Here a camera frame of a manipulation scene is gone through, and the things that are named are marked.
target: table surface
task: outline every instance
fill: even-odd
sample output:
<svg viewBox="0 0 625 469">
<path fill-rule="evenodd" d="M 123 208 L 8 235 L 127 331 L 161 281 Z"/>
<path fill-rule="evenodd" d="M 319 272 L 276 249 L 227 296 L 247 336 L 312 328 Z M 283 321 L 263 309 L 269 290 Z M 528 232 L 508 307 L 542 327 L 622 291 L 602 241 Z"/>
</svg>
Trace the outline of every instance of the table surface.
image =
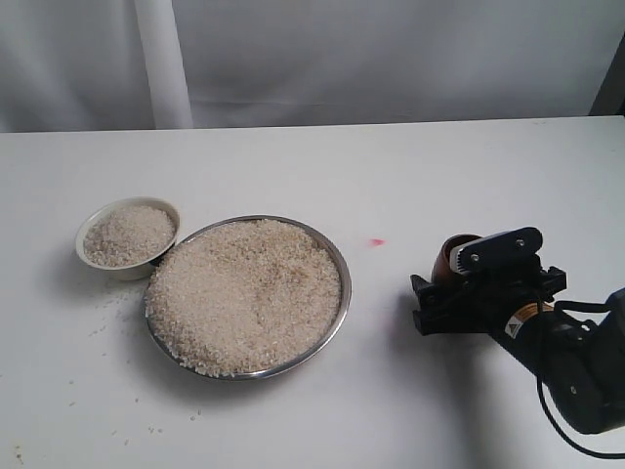
<svg viewBox="0 0 625 469">
<path fill-rule="evenodd" d="M 530 225 L 568 272 L 559 297 L 603 301 L 625 283 L 624 175 L 621 117 L 0 135 L 0 467 L 621 467 L 562 442 L 488 337 L 419 336 L 409 276 L 451 235 Z M 177 205 L 182 236 L 259 213 L 317 228 L 351 269 L 343 327 L 266 381 L 177 367 L 146 283 L 72 252 L 132 195 Z M 625 450 L 625 430 L 577 440 Z"/>
</svg>

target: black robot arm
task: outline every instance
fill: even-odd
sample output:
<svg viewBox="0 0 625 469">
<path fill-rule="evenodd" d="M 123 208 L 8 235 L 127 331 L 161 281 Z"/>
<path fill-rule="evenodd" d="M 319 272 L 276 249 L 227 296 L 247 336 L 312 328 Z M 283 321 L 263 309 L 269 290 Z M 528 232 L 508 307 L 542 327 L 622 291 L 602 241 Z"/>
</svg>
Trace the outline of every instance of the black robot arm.
<svg viewBox="0 0 625 469">
<path fill-rule="evenodd" d="M 411 277 L 415 325 L 423 335 L 487 333 L 547 385 L 564 419 L 582 434 L 623 426 L 625 289 L 604 304 L 548 305 L 566 288 L 566 274 L 543 270 L 541 246 L 535 228 L 451 238 L 432 281 Z M 565 311 L 608 315 L 596 324 Z"/>
</svg>

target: rice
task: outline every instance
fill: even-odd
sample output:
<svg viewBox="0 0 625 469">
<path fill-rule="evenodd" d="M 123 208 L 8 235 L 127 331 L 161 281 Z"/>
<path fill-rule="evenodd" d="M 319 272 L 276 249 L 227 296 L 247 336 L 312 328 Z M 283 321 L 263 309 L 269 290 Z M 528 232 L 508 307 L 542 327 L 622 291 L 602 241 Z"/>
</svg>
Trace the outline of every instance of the rice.
<svg viewBox="0 0 625 469">
<path fill-rule="evenodd" d="M 174 223 L 162 210 L 146 205 L 123 207 L 87 232 L 85 255 L 99 266 L 131 266 L 165 249 L 175 231 Z"/>
<path fill-rule="evenodd" d="M 328 252 L 275 220 L 233 222 L 177 246 L 150 280 L 154 334 L 186 367 L 235 375 L 289 362 L 316 344 L 339 309 Z"/>
</svg>

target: white backdrop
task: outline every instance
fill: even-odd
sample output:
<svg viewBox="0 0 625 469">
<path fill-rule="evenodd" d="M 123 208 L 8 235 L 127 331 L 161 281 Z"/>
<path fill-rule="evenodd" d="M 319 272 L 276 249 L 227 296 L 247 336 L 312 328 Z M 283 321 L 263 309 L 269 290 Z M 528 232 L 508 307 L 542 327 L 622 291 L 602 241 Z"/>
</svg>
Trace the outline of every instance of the white backdrop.
<svg viewBox="0 0 625 469">
<path fill-rule="evenodd" d="M 624 30 L 622 0 L 2 0 L 0 131 L 584 115 Z"/>
</svg>

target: metal plate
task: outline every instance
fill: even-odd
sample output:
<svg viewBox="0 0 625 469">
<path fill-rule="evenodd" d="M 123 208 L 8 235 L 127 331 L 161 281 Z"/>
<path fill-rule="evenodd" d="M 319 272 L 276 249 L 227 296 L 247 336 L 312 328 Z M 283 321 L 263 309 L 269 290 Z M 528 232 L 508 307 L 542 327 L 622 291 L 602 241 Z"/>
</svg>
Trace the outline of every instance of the metal plate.
<svg viewBox="0 0 625 469">
<path fill-rule="evenodd" d="M 305 351 L 303 354 L 299 355 L 298 357 L 294 358 L 293 360 L 274 366 L 272 368 L 262 369 L 260 371 L 254 371 L 254 372 L 248 372 L 248 373 L 238 373 L 238 374 L 235 374 L 234 376 L 230 376 L 230 375 L 208 376 L 208 375 L 198 373 L 197 371 L 195 371 L 195 369 L 191 367 L 183 366 L 181 360 L 172 356 L 167 346 L 156 336 L 156 334 L 152 330 L 151 325 L 149 323 L 149 311 L 146 308 L 147 328 L 149 329 L 150 335 L 152 336 L 156 344 L 160 347 L 160 349 L 163 352 L 165 352 L 165 354 L 171 360 L 173 360 L 174 362 L 182 366 L 184 369 L 187 369 L 195 374 L 199 374 L 200 376 L 204 376 L 206 378 L 220 379 L 220 380 L 226 380 L 226 381 L 242 381 L 242 380 L 269 378 L 271 376 L 276 376 L 277 374 L 283 373 L 284 371 L 287 371 L 297 366 L 298 364 L 305 362 L 306 360 L 311 358 L 313 355 L 315 355 L 319 350 L 321 350 L 332 339 L 332 337 L 334 337 L 336 332 L 339 330 L 339 327 L 341 327 L 341 324 L 343 323 L 343 320 L 345 319 L 345 316 L 348 312 L 348 307 L 350 306 L 350 300 L 352 298 L 352 279 L 350 277 L 350 271 L 348 269 L 347 263 L 345 262 L 345 259 L 343 259 L 343 256 L 341 255 L 339 250 L 336 248 L 334 244 L 332 244 L 332 242 L 327 237 L 325 237 L 323 234 L 321 234 L 317 230 L 309 227 L 308 225 L 304 225 L 303 223 L 297 222 L 295 220 L 290 220 L 288 218 L 282 218 L 282 217 L 274 217 L 271 215 L 251 215 L 251 216 L 246 216 L 246 217 L 231 218 L 229 220 L 224 220 L 222 222 L 209 225 L 208 227 L 205 227 L 195 232 L 194 234 L 191 234 L 189 237 L 183 240 L 179 245 L 192 242 L 198 236 L 206 233 L 209 230 L 220 227 L 221 225 L 226 225 L 228 223 L 234 223 L 234 222 L 251 222 L 255 220 L 275 220 L 278 222 L 287 223 L 289 225 L 294 225 L 296 227 L 299 227 L 303 229 L 310 237 L 312 237 L 319 244 L 320 247 L 323 247 L 326 251 L 328 251 L 328 254 L 330 254 L 330 258 L 334 261 L 334 264 L 336 265 L 337 270 L 339 271 L 339 280 L 341 282 L 341 301 L 339 303 L 339 309 L 337 311 L 337 315 L 336 315 L 336 318 L 334 319 L 334 322 L 332 323 L 328 331 L 325 333 L 325 335 L 323 335 L 323 337 L 321 337 L 317 341 L 316 344 L 314 344 L 307 351 Z"/>
</svg>

